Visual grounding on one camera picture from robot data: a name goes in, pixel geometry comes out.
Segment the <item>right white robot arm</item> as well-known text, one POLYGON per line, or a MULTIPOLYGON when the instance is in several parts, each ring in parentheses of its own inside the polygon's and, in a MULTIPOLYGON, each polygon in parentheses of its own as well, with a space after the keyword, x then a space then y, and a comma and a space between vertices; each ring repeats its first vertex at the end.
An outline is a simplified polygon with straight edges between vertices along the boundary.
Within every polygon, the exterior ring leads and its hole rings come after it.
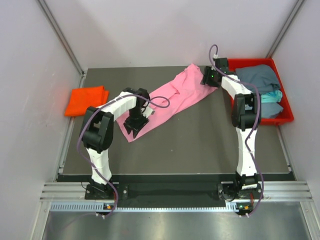
POLYGON ((202 85, 221 87, 233 100, 231 123, 235 127, 238 139, 238 164, 235 171, 233 188, 223 187, 220 197, 231 194, 231 201, 245 198, 262 187, 258 181, 258 170, 255 159, 255 144, 258 126, 261 122, 261 95, 256 86, 241 81, 229 71, 227 58, 209 57, 211 66, 206 66, 202 85))

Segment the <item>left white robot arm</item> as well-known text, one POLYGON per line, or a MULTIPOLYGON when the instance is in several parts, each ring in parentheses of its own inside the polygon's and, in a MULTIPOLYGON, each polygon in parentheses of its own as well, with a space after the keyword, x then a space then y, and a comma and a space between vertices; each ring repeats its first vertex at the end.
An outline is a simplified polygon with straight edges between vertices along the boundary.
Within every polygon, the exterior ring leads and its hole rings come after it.
POLYGON ((115 120, 128 112, 122 126, 127 134, 135 138, 149 122, 145 115, 148 100, 150 95, 146 89, 127 87, 108 105, 87 108, 80 133, 92 169, 91 179, 86 186, 86 200, 107 200, 115 196, 109 164, 115 120))

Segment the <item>pink t-shirt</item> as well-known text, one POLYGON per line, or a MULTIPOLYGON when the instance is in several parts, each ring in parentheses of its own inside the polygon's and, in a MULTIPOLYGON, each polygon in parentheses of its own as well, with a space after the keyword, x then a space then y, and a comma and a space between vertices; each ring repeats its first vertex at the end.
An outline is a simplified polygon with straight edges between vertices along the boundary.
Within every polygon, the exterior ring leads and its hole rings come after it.
POLYGON ((129 113, 126 112, 119 117, 116 121, 126 140, 129 143, 137 140, 167 122, 175 114, 198 103, 216 90, 215 87, 202 85, 202 79, 203 74, 200 68, 192 63, 184 71, 176 75, 173 80, 151 92, 149 94, 151 98, 157 96, 165 97, 170 102, 170 105, 167 108, 159 108, 151 104, 150 107, 155 113, 149 116, 149 122, 139 131, 136 137, 133 137, 131 133, 128 134, 124 127, 124 121, 129 116, 129 113))

